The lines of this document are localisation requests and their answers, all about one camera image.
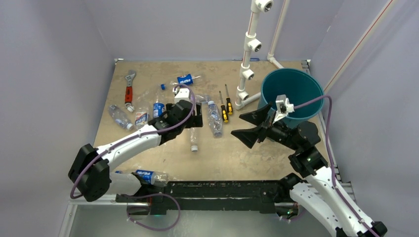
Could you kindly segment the Pepsi bottle blue cap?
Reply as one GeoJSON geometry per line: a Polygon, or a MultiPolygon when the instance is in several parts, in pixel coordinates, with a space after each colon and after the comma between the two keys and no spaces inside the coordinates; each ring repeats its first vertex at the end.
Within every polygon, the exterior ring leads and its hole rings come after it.
{"type": "Polygon", "coordinates": [[[155,95],[153,96],[153,118],[159,117],[166,109],[166,87],[164,84],[159,84],[156,87],[155,95]]]}

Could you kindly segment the clear bottle light-blue cap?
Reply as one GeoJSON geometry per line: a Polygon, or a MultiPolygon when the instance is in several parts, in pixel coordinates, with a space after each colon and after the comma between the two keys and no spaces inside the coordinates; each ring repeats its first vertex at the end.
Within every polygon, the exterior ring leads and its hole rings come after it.
{"type": "Polygon", "coordinates": [[[215,138],[222,137],[222,118],[219,108],[213,100],[208,101],[208,121],[213,136],[215,138]]]}

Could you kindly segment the red cap clear bottle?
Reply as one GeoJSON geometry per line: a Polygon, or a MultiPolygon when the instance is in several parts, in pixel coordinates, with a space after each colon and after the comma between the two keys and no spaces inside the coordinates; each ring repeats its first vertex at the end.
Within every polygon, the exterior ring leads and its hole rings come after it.
{"type": "Polygon", "coordinates": [[[199,132],[197,128],[190,128],[190,149],[192,152],[197,152],[199,150],[198,138],[199,132]]]}

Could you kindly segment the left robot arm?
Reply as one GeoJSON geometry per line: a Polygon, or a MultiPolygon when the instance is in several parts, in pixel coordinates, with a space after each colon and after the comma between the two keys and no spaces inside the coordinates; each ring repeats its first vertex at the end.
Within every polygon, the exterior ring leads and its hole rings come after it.
{"type": "Polygon", "coordinates": [[[103,195],[119,194],[135,202],[145,200],[147,188],[143,178],[136,173],[120,174],[114,170],[141,152],[175,139],[186,128],[203,126],[200,104],[180,100],[168,106],[161,116],[131,135],[96,148],[91,144],[82,146],[68,173],[74,184],[70,197],[93,202],[103,195]]]}

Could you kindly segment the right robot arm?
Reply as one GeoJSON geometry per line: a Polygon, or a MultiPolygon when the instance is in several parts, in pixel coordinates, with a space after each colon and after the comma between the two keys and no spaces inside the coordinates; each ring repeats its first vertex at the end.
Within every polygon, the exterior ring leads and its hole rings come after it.
{"type": "Polygon", "coordinates": [[[336,180],[335,168],[316,148],[321,141],[316,124],[303,121],[294,128],[274,121],[271,105],[244,113],[240,119],[254,128],[233,130],[231,134],[248,148],[269,138],[294,150],[290,164],[302,180],[285,182],[277,188],[284,201],[293,200],[311,213],[333,237],[383,237],[388,229],[374,221],[354,202],[336,180]]]}

